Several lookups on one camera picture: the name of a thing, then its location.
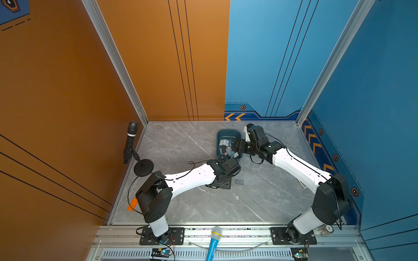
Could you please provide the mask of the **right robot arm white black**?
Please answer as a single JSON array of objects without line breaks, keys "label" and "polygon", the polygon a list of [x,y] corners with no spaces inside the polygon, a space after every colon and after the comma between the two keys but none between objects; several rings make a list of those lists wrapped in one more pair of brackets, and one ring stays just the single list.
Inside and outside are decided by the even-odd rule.
[{"label": "right robot arm white black", "polygon": [[258,156],[301,181],[315,195],[312,206],[288,225],[287,240],[293,244],[303,241],[306,234],[322,225],[333,225],[353,207],[347,179],[332,175],[293,154],[281,141],[269,141],[261,126],[248,124],[246,137],[231,143],[234,152]]}]

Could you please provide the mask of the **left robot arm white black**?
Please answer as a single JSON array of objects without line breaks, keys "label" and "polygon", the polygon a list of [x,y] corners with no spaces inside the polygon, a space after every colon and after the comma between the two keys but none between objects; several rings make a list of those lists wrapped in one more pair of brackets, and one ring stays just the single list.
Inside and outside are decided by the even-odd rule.
[{"label": "left robot arm white black", "polygon": [[166,243],[170,238],[165,214],[172,199],[198,187],[229,190],[232,178],[241,170],[234,158],[212,159],[198,167],[193,165],[191,170],[178,174],[164,175],[156,171],[136,192],[140,212],[158,243]]}]

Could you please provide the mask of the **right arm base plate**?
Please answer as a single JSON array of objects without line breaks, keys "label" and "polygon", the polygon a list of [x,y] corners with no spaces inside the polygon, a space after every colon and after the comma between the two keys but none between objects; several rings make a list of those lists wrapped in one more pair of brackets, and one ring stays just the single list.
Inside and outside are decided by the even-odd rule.
[{"label": "right arm base plate", "polygon": [[270,233],[274,245],[317,245],[313,231],[300,234],[295,228],[271,227]]}]

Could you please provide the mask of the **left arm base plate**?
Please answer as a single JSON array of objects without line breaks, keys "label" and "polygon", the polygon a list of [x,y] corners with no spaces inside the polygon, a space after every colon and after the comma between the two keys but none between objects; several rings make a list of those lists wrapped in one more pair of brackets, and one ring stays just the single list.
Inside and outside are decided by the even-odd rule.
[{"label": "left arm base plate", "polygon": [[136,230],[140,245],[183,245],[184,227],[170,227],[163,235],[156,237],[150,227],[144,227],[141,232]]}]

